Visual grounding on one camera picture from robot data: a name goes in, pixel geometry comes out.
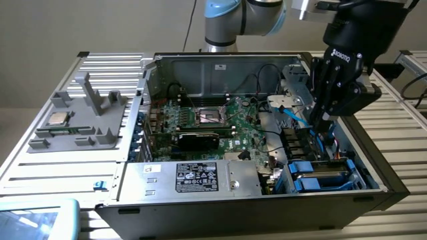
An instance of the green circuit board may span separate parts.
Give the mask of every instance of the green circuit board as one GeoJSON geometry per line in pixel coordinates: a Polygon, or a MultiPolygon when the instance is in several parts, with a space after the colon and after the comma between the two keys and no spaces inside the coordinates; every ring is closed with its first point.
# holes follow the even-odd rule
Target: green circuit board
{"type": "MultiPolygon", "coordinates": [[[[247,121],[247,116],[256,119],[256,107],[243,106],[242,102],[250,102],[250,98],[240,98],[224,107],[224,122],[200,123],[202,118],[196,117],[199,107],[182,107],[170,100],[166,104],[151,109],[151,148],[155,162],[167,161],[188,161],[188,160],[222,160],[238,159],[238,155],[247,150],[251,160],[256,162],[259,170],[263,170],[264,163],[268,160],[268,154],[263,142],[264,133],[252,128],[247,121]],[[207,132],[224,134],[219,139],[218,149],[207,151],[180,151],[176,145],[180,134],[187,133],[186,129],[191,129],[191,133],[207,132]]],[[[206,111],[215,111],[220,106],[204,107],[206,111]]]]}

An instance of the power supply label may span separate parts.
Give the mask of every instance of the power supply label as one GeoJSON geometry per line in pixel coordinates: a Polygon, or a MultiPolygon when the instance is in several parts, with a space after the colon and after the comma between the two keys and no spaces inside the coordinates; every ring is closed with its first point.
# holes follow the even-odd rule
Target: power supply label
{"type": "Polygon", "coordinates": [[[179,193],[218,191],[216,162],[178,163],[175,190],[179,193]]]}

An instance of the blue cable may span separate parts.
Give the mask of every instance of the blue cable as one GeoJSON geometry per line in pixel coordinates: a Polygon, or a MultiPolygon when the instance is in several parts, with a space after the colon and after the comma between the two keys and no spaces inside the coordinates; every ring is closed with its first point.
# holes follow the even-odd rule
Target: blue cable
{"type": "Polygon", "coordinates": [[[308,126],[308,123],[307,123],[302,118],[299,118],[290,110],[283,109],[283,112],[284,112],[291,118],[294,118],[296,121],[300,121],[300,122],[304,124],[306,127],[308,126]]]}
{"type": "Polygon", "coordinates": [[[323,143],[320,141],[320,138],[316,136],[315,139],[318,140],[318,144],[320,146],[322,152],[324,152],[324,147],[323,147],[323,143]]]}
{"type": "Polygon", "coordinates": [[[334,125],[331,126],[331,128],[328,129],[328,131],[327,131],[327,136],[328,136],[331,139],[335,138],[335,137],[334,137],[335,127],[336,127],[336,125],[334,124],[334,125]]]}
{"type": "Polygon", "coordinates": [[[323,143],[322,143],[320,138],[319,138],[319,136],[316,136],[315,131],[312,129],[310,129],[310,134],[315,137],[318,144],[319,144],[319,147],[322,149],[322,152],[324,153],[323,143]]]}

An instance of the aluminum workbench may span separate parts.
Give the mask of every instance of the aluminum workbench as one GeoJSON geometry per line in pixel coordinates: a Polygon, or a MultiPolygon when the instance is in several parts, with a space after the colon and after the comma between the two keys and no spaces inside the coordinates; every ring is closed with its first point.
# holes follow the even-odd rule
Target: aluminum workbench
{"type": "MultiPolygon", "coordinates": [[[[87,57],[77,57],[56,88],[56,91],[67,90],[71,97],[81,97],[84,93],[72,76],[83,71],[89,72],[91,84],[101,95],[119,90],[128,97],[120,134],[127,129],[127,114],[138,82],[143,77],[143,67],[152,61],[152,56],[147,53],[91,53],[87,57]]],[[[368,212],[343,230],[215,239],[427,239],[427,120],[411,103],[402,101],[398,91],[376,71],[371,75],[371,81],[380,87],[383,95],[355,116],[411,195],[387,211],[368,212]]],[[[115,194],[113,178],[123,167],[123,163],[116,163],[123,151],[120,143],[117,150],[109,150],[108,154],[103,151],[87,151],[84,154],[52,152],[43,159],[32,157],[25,152],[27,141],[47,107],[48,103],[0,168],[0,201],[75,198],[81,205],[79,239],[120,239],[92,211],[93,206],[115,194]],[[107,181],[107,191],[93,191],[96,181],[107,181]]],[[[139,110],[146,112],[148,109],[144,108],[147,106],[142,106],[139,110]]]]}
{"type": "MultiPolygon", "coordinates": [[[[400,64],[415,77],[427,73],[427,51],[402,50],[394,63],[400,64]]],[[[408,100],[412,105],[416,104],[416,100],[408,100]]],[[[420,102],[420,112],[427,112],[427,100],[420,102]]]]}

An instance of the gripper logo text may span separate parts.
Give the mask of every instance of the gripper logo text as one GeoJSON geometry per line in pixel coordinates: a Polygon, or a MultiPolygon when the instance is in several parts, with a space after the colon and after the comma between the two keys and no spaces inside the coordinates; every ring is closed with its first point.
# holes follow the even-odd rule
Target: gripper logo text
{"type": "Polygon", "coordinates": [[[334,49],[331,56],[336,56],[340,59],[343,59],[347,63],[350,63],[350,56],[347,56],[346,54],[340,53],[339,51],[336,51],[334,49]]]}

